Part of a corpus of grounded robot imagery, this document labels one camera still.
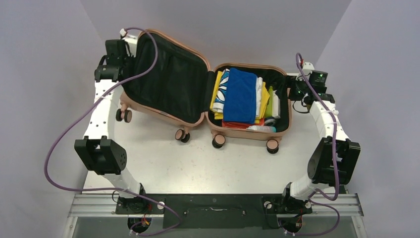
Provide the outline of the white toothpaste box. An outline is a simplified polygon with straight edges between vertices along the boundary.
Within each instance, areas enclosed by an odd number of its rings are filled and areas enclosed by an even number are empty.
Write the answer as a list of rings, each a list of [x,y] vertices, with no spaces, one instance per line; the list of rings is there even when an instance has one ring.
[[[276,94],[276,90],[273,91],[272,95],[272,116],[275,119],[280,119],[280,99]]]

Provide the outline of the yellow cloth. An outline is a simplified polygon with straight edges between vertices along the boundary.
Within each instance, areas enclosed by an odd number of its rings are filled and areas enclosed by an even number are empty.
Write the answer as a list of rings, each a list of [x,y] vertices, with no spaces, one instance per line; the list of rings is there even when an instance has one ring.
[[[263,81],[260,116],[257,119],[262,119],[263,118],[263,115],[264,115],[265,110],[266,110],[268,99],[269,99],[269,93],[268,93],[268,90],[265,87],[265,82]]]

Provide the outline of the yellow green tube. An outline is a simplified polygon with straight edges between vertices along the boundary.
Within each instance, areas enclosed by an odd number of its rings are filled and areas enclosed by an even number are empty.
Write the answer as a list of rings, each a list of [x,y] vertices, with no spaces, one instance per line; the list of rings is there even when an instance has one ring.
[[[269,86],[268,93],[269,93],[269,99],[268,99],[265,114],[264,114],[265,118],[272,116],[272,105],[273,105],[273,102],[272,102],[273,101],[273,87],[272,86]]]

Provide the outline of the white pink spray bottle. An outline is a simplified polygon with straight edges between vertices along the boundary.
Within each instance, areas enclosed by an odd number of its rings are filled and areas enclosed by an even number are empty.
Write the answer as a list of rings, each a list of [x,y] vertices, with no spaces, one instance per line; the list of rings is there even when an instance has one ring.
[[[252,125],[252,126],[249,126],[247,130],[276,133],[276,128],[274,126],[266,126],[266,125]]]

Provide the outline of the blue cloth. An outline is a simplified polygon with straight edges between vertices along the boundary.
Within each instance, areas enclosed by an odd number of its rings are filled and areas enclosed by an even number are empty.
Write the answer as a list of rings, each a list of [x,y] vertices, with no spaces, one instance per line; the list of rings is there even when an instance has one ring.
[[[251,124],[256,119],[256,82],[253,73],[231,68],[223,108],[223,120]]]

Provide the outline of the pink hard-shell suitcase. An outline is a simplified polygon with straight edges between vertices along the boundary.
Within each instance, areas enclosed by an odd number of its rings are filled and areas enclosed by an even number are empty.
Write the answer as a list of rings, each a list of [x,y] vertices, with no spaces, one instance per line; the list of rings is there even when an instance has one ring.
[[[261,77],[268,90],[276,90],[280,99],[280,119],[276,133],[230,129],[210,111],[216,73],[236,68]],[[207,120],[213,136],[212,145],[221,148],[227,137],[266,141],[267,151],[275,154],[279,142],[291,124],[291,103],[288,99],[286,72],[271,65],[224,63],[211,70],[202,54],[156,30],[138,36],[130,76],[124,79],[121,108],[154,115],[179,126],[175,138],[190,139],[189,130]]]

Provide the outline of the red white tie-dye cloth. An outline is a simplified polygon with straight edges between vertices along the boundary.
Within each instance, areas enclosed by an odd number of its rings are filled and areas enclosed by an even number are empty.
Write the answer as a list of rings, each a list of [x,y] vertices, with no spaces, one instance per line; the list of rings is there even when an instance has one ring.
[[[264,125],[264,119],[256,119],[254,123],[234,122],[222,120],[222,127],[230,129],[247,129],[253,125]]]

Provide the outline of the white printed cloth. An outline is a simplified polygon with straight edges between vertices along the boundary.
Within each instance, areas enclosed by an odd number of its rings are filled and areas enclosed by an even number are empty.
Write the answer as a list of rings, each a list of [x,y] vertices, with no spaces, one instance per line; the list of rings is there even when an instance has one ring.
[[[216,76],[216,82],[212,94],[212,102],[210,104],[210,110],[214,113],[216,119],[223,119],[223,108],[225,96],[227,93],[227,83],[229,80],[230,69],[224,69],[218,71]],[[257,78],[256,81],[256,119],[260,116],[261,100],[263,90],[263,79]]]

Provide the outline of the round dark blue tin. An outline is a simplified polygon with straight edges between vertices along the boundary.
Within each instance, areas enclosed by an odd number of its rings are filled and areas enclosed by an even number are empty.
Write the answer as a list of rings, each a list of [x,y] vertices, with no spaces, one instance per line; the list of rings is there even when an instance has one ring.
[[[264,119],[265,126],[275,126],[275,124],[276,124],[276,118],[274,117],[267,117]]]

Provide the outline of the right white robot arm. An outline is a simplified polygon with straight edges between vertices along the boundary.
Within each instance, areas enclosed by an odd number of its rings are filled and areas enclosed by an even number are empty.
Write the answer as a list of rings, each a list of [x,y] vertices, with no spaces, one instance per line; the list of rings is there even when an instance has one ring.
[[[339,187],[350,182],[361,152],[360,144],[349,138],[339,121],[335,99],[326,92],[326,77],[326,72],[310,70],[291,81],[289,99],[307,107],[319,143],[308,161],[306,175],[284,189],[286,195],[280,198],[280,206],[286,212],[293,212],[300,201],[316,193],[336,200]]]

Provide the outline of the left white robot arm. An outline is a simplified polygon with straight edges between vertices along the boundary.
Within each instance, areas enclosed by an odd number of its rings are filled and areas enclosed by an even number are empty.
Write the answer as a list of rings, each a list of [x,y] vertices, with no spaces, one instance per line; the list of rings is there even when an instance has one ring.
[[[127,152],[114,139],[117,121],[130,122],[132,111],[119,107],[123,88],[119,82],[130,76],[129,66],[133,61],[126,41],[107,40],[106,54],[94,71],[94,109],[82,139],[75,140],[74,149],[89,171],[107,179],[119,196],[135,213],[147,208],[147,198],[140,195],[143,186],[126,168]]]

